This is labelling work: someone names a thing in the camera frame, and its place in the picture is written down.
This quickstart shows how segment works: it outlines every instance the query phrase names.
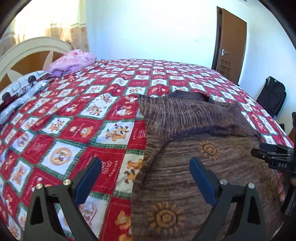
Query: door handle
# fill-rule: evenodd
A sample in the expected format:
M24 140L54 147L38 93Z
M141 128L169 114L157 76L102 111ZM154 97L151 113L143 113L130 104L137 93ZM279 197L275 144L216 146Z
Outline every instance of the door handle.
M228 53L226 53L226 51L225 51L225 49L222 49L222 56L224 56L224 54L228 54Z

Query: cartoon dog print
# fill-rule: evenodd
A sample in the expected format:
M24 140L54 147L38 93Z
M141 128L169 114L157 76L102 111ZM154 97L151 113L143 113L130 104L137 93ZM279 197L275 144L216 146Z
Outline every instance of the cartoon dog print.
M123 105L120 108L120 110L116 112L116 115L120 115L120 116L130 115L132 113L132 111L129 110L130 108L131 108L131 106Z
M136 178L136 173L134 169L131 169L131 173L129 173L129 171L125 171L124 174L127 174L127 177L124 180L125 183L129 184L129 181L134 182Z
M115 124L114 126L116 126L115 130L119 131L121 134L129 132L128 131L128 126L126 126L125 128L123 128L122 126L118 126L117 124Z
M58 119L56 123L51 124L51 126L49 127L50 131L58 131L64 122L65 121L61 121L60 119Z
M135 170L140 170L143 166L143 159L139 158L137 162L128 161L128 169L134 168Z
M18 143L19 147L22 147L25 145L25 143L28 141L27 137L25 135L20 136Z
M82 97L80 97L80 100L79 101L88 102L90 98L91 97L89 95L88 96L82 96Z
M96 106L95 104L90 105L86 111L89 111L91 115L100 115L100 112L102 112L101 107Z
M34 120L30 120L28 123L25 124L25 128L29 129L34 124L34 122Z
M133 102L135 102L135 101L137 100L136 97L134 97L134 96L128 96L128 95L126 95L124 98L125 98L126 100L128 100L128 101L126 102L126 104L133 103Z
M78 105L77 104L72 104L69 108L66 109L66 112L75 112L77 109Z
M99 87L97 87L97 86L96 87L91 87L89 92L95 93L98 90L99 90Z
M129 92L130 93L137 93L138 91L141 91L142 88L133 88L133 89L130 89Z
M103 101L105 101L106 104L112 102L112 100L111 100L111 96L108 95L108 94L102 95L101 99L102 99Z
M18 171L13 174L12 181L15 181L18 185L20 185L22 181L22 176L26 173L26 168L23 165L19 166Z

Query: white wall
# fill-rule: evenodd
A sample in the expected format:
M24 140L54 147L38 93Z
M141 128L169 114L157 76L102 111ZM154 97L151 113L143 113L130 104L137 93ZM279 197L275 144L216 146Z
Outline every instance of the white wall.
M296 111L296 50L280 23L259 1L252 2L249 16L249 45L239 84L256 99L268 76L281 81L287 97L275 120L284 123L289 134L291 114Z
M258 0L87 0L90 51L98 59L150 58L211 67L217 6L247 22L241 87L257 98L265 78L283 82L287 100L278 119L292 128L296 51L276 18Z

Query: bed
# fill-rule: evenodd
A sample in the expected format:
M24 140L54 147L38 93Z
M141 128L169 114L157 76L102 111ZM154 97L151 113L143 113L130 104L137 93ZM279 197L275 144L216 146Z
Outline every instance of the bed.
M46 51L56 49L51 44ZM38 183L61 184L97 156L102 173L79 209L99 240L128 235L130 196L137 174L137 168L135 174L131 169L143 159L146 144L137 95L159 97L175 90L239 102L262 141L293 145L255 100L212 69L165 60L99 60L79 72L51 79L0 127L0 216L11 233L23 238L30 198ZM57 214L65 234L73 239L58 205Z
M53 37L32 38L13 46L0 58L0 91L20 76L46 68L72 49Z

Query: door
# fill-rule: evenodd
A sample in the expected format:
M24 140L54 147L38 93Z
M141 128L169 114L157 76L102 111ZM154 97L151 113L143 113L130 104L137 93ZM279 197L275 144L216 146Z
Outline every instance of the door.
M247 37L247 23L225 9L218 11L215 70L237 84L242 70Z

